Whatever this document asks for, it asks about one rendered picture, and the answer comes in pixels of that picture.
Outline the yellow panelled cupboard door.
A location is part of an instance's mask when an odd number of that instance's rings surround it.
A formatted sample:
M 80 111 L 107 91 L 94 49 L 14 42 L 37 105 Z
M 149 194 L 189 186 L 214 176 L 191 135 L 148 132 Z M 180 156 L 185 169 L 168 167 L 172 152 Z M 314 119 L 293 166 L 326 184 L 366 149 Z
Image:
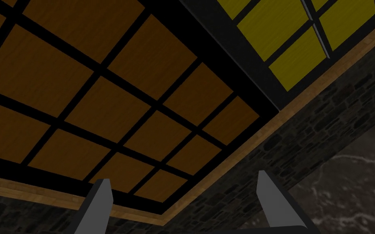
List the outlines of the yellow panelled cupboard door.
M 301 0 L 216 0 L 281 87 L 315 79 L 375 28 L 374 0 L 312 0 L 332 49 L 327 58 Z

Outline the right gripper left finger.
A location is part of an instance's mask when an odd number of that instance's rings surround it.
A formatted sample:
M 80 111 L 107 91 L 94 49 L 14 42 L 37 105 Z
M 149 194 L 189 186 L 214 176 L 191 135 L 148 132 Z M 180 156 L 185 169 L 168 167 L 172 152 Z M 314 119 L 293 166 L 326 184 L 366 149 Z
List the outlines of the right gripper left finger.
M 98 179 L 73 219 L 73 234 L 105 234 L 113 205 L 109 179 Z

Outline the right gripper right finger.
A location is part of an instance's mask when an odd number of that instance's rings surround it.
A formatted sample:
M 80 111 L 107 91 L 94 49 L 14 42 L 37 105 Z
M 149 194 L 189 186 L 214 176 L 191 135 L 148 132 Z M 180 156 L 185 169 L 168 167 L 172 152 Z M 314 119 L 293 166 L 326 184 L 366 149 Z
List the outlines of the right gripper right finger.
M 269 172 L 259 171 L 256 194 L 270 227 L 307 227 L 295 211 L 288 192 Z

